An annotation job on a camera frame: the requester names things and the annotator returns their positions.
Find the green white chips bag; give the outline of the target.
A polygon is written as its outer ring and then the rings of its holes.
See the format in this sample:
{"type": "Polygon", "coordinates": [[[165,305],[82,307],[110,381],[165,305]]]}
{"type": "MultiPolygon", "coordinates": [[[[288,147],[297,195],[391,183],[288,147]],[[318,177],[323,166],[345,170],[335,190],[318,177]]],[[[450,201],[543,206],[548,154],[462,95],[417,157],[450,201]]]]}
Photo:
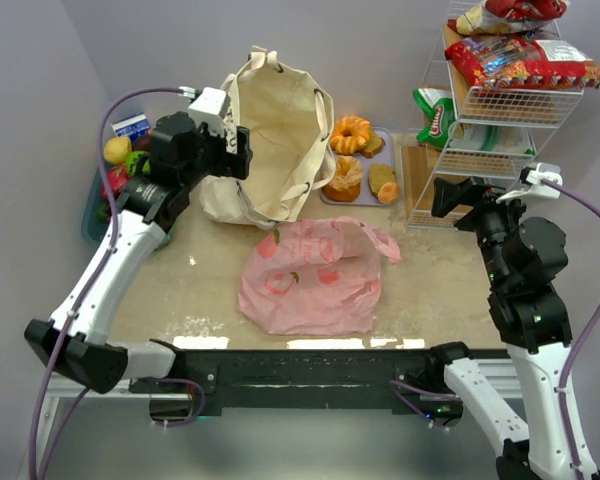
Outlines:
{"type": "Polygon", "coordinates": [[[428,123],[417,135],[420,144],[442,150],[449,140],[449,129],[456,120],[450,91],[436,88],[414,89],[413,98],[428,123]]]}

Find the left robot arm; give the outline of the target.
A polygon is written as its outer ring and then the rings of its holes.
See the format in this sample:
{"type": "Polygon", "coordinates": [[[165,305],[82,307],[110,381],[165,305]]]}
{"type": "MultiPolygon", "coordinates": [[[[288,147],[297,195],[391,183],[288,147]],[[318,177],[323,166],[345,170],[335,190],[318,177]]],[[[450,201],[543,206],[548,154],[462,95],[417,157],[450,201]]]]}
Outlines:
{"type": "Polygon", "coordinates": [[[32,319],[24,331],[46,367],[100,394],[124,379],[168,376],[174,348],[158,341],[110,343],[115,314],[140,267],[188,208],[191,191],[208,175],[246,179],[252,156],[246,127],[215,135],[185,112],[157,121],[150,150],[120,191],[107,233],[78,283],[49,319],[32,319]]]}

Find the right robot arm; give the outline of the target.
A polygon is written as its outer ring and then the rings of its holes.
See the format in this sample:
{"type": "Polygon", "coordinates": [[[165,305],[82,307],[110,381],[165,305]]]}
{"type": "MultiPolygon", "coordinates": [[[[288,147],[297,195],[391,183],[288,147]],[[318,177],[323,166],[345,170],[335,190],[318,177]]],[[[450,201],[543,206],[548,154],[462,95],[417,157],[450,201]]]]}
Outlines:
{"type": "Polygon", "coordinates": [[[600,479],[580,424],[570,369],[576,348],[567,308],[552,282],[568,264],[566,235],[526,217],[520,193],[469,177],[434,181],[433,216],[469,207],[454,226],[477,238],[490,282],[489,313],[520,385],[520,419],[462,343],[431,350],[433,368],[488,438],[501,479],[600,479]]]}

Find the large red cookie bag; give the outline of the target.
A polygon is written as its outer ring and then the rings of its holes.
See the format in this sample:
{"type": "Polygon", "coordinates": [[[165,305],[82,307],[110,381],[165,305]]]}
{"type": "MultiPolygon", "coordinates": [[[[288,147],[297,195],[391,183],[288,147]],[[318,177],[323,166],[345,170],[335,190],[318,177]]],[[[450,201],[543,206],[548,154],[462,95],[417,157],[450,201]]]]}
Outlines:
{"type": "Polygon", "coordinates": [[[569,90],[600,87],[600,66],[569,42],[521,35],[466,37],[445,51],[471,87],[569,90]]]}

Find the cream canvas tote bag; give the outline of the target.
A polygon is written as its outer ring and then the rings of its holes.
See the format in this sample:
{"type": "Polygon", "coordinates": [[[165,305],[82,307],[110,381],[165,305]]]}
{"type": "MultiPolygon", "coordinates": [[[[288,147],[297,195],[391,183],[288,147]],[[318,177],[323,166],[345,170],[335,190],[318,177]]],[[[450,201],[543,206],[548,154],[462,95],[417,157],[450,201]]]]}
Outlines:
{"type": "Polygon", "coordinates": [[[249,130],[253,157],[245,180],[208,176],[201,182],[204,213],[264,230],[296,221],[310,194],[335,173],[332,97],[308,72],[257,46],[221,88],[230,99],[229,118],[249,130]]]}

